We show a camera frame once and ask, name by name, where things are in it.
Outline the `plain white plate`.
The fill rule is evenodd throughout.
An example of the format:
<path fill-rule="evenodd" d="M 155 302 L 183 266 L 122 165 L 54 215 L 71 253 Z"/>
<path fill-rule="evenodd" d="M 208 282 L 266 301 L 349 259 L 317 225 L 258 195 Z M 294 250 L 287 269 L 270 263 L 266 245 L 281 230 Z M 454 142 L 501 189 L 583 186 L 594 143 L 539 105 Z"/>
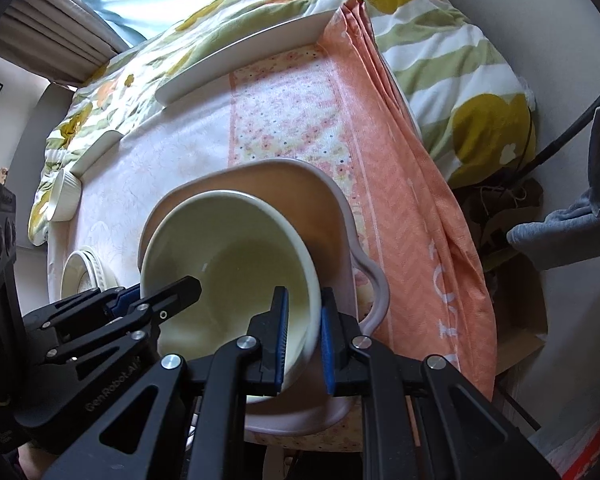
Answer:
<path fill-rule="evenodd" d="M 83 247 L 72 252 L 62 270 L 61 299 L 69 298 L 79 292 L 98 288 L 101 292 L 118 287 L 117 279 L 93 249 Z"/>

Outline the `white ribbed bowl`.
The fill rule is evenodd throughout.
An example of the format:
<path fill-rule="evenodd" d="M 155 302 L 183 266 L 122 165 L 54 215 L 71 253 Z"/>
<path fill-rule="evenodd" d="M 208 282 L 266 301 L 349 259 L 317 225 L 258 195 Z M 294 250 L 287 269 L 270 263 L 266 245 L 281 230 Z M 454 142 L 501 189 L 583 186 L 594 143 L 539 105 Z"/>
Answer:
<path fill-rule="evenodd" d="M 60 170 L 50 190 L 47 220 L 49 222 L 70 221 L 78 210 L 81 193 L 81 180 L 71 171 Z"/>

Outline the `cream flower pattern bowl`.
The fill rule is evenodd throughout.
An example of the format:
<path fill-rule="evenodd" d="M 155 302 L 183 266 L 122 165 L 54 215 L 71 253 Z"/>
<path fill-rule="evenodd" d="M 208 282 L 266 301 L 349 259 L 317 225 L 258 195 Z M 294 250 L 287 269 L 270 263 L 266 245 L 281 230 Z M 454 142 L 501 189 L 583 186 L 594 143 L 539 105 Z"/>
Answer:
<path fill-rule="evenodd" d="M 160 326 L 160 354 L 192 360 L 245 335 L 253 315 L 271 307 L 274 289 L 289 299 L 284 388 L 301 376 L 317 345 L 321 292 L 306 244 L 260 198 L 237 191 L 197 194 L 172 209 L 151 235 L 140 265 L 148 297 L 190 275 L 197 302 Z"/>

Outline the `pink bear shaped dish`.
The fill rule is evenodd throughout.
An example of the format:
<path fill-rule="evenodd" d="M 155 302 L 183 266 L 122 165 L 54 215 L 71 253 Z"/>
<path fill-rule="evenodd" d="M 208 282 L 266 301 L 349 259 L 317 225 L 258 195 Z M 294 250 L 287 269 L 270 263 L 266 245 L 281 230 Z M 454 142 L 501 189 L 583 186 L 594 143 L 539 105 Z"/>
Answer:
<path fill-rule="evenodd" d="M 366 256 L 353 214 L 343 192 L 323 171 L 293 159 L 268 159 L 212 172 L 166 193 L 151 211 L 140 236 L 137 266 L 148 268 L 148 247 L 160 222 L 184 200 L 215 190 L 244 192 L 264 200 L 296 229 L 315 264 L 323 287 L 332 289 L 338 310 L 354 318 L 358 300 L 353 271 L 360 270 L 372 284 L 370 313 L 360 330 L 373 335 L 387 315 L 389 284 L 380 266 Z M 353 401 L 332 398 L 326 392 L 320 358 L 312 356 L 296 380 L 274 399 L 251 398 L 246 429 L 267 437 L 317 434 L 343 420 Z"/>

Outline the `grey bed headboard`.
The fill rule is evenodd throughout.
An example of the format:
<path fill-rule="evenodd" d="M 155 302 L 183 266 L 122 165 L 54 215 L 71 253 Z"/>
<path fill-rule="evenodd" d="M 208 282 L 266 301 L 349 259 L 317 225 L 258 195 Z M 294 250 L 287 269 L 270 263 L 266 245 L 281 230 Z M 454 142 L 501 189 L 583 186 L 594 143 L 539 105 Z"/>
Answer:
<path fill-rule="evenodd" d="M 49 84 L 36 103 L 20 138 L 8 170 L 6 186 L 17 197 L 17 245 L 33 249 L 28 237 L 28 221 L 34 194 L 44 165 L 45 142 L 68 112 L 73 92 L 59 84 Z"/>

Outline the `small figurine on headboard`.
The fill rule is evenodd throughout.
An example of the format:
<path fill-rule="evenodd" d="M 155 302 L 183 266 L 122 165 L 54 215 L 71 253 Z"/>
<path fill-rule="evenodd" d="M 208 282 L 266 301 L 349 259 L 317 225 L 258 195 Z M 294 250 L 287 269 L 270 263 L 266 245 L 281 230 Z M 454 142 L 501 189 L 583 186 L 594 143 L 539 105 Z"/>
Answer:
<path fill-rule="evenodd" d="M 6 184 L 7 176 L 8 176 L 8 169 L 5 168 L 5 167 L 2 167 L 0 169 L 0 183 L 1 183 L 1 185 L 5 185 Z"/>

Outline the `red patterned bag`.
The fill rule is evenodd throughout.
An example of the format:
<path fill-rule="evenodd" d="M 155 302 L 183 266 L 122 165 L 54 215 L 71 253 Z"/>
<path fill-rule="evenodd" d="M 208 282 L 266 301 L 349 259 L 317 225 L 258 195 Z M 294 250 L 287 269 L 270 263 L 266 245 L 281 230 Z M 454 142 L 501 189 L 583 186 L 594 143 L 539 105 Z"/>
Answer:
<path fill-rule="evenodd" d="M 583 479 L 600 458 L 600 399 L 565 406 L 529 438 L 562 479 Z"/>

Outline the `white table cloth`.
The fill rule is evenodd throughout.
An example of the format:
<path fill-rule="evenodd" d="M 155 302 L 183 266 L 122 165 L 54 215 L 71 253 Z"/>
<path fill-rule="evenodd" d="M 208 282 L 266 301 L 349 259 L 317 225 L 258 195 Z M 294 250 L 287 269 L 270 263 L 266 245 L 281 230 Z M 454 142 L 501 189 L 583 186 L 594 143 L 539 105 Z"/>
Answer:
<path fill-rule="evenodd" d="M 86 170 L 69 222 L 48 231 L 47 288 L 60 298 L 65 261 L 88 247 L 128 286 L 140 280 L 138 250 L 151 211 L 174 188 L 228 167 L 230 78 L 190 92 L 124 136 Z"/>

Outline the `grey hanging garment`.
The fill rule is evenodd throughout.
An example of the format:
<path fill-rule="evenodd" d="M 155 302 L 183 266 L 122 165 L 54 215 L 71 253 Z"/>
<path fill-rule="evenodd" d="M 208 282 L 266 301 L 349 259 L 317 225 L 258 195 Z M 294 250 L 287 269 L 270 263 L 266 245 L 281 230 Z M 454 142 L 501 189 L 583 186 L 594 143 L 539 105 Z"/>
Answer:
<path fill-rule="evenodd" d="M 600 107 L 588 146 L 588 189 L 568 208 L 552 211 L 543 221 L 514 226 L 506 240 L 538 270 L 600 257 Z"/>

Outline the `left brown curtain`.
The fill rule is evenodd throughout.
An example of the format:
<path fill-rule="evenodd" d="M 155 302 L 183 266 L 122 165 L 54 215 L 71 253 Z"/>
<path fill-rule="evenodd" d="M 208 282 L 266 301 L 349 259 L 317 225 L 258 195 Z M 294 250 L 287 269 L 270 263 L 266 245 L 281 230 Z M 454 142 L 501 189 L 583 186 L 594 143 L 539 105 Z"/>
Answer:
<path fill-rule="evenodd" d="M 83 84 L 128 49 L 82 0 L 12 0 L 0 17 L 0 58 L 56 84 Z"/>

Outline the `white bed footboard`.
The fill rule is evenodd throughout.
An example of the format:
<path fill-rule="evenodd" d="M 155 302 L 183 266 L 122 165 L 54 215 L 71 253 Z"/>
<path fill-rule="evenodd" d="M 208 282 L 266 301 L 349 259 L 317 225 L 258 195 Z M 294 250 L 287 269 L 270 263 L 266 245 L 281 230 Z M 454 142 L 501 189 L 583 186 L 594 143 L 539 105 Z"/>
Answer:
<path fill-rule="evenodd" d="M 171 80 L 150 65 L 158 58 L 157 41 L 133 50 L 118 70 L 102 70 L 74 94 L 68 114 L 50 133 L 52 139 L 68 133 L 70 142 L 46 150 L 42 178 L 53 179 L 63 169 L 82 178 L 124 136 L 190 92 L 253 63 L 316 44 L 332 14 L 302 16 L 257 32 L 183 67 Z"/>

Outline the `green floral striped duvet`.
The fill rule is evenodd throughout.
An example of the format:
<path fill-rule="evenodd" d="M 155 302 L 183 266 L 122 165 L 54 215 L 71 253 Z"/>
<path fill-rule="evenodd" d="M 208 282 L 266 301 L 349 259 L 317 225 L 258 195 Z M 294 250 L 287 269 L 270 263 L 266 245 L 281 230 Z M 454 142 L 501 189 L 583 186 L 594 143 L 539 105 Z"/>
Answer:
<path fill-rule="evenodd" d="M 105 132 L 131 132 L 158 113 L 158 88 L 209 54 L 346 0 L 212 0 L 91 70 L 48 135 L 27 236 L 46 240 L 53 180 Z M 532 99 L 483 31 L 449 0 L 363 0 L 378 50 L 407 99 L 422 143 L 452 188 L 535 154 Z"/>

